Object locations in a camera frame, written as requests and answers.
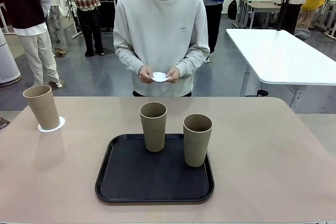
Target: white coaster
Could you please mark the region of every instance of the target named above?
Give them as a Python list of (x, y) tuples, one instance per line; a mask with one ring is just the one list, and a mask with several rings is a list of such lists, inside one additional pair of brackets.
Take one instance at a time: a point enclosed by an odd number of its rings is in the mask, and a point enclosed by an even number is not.
[(165, 73), (161, 73), (161, 72), (154, 72), (153, 73), (154, 75), (154, 78), (153, 81), (156, 81), (156, 82), (164, 82), (166, 80), (168, 80), (170, 77), (166, 77), (166, 74)]
[(62, 116), (59, 117), (59, 126), (57, 126), (56, 128), (52, 129), (52, 130), (43, 130), (41, 125), (39, 124), (37, 126), (37, 129), (41, 132), (52, 132), (55, 130), (58, 130), (59, 128), (61, 128), (63, 125), (65, 124), (65, 118), (63, 118)]

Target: man's left hand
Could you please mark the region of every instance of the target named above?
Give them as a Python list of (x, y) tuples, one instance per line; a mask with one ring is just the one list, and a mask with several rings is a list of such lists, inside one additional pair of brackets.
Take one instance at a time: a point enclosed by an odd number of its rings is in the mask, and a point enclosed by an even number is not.
[(177, 69), (177, 67), (172, 67), (166, 76), (169, 77), (169, 79), (166, 80), (166, 82), (177, 83), (181, 74), (180, 71)]

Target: hand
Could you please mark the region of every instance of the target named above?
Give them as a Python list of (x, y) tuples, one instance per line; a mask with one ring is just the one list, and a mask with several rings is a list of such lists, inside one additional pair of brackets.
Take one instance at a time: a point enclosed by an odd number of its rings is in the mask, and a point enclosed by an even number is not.
[(167, 77), (170, 77), (166, 82), (177, 83), (181, 74), (177, 67), (172, 67), (169, 72), (166, 74)]
[(154, 75), (150, 67), (148, 67), (147, 65), (143, 65), (139, 69), (139, 77), (141, 82), (150, 84), (153, 82), (153, 79), (151, 77), (154, 78)]

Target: cup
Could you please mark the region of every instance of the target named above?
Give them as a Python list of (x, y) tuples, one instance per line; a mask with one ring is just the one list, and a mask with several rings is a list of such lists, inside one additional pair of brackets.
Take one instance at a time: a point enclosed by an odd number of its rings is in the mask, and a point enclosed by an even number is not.
[(159, 152), (164, 147), (167, 107), (159, 102), (146, 103), (140, 108), (140, 118), (146, 149)]
[(187, 165), (203, 165), (213, 123), (202, 114), (191, 114), (183, 120), (184, 160)]
[(50, 86), (31, 87), (23, 92), (23, 96), (43, 130), (52, 130), (59, 126), (59, 116)]

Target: black bag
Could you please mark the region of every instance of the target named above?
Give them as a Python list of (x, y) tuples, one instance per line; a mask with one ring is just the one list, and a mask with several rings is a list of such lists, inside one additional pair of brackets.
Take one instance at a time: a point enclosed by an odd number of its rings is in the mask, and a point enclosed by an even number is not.
[(227, 16), (229, 19), (235, 20), (237, 16), (237, 2), (233, 0), (227, 9)]

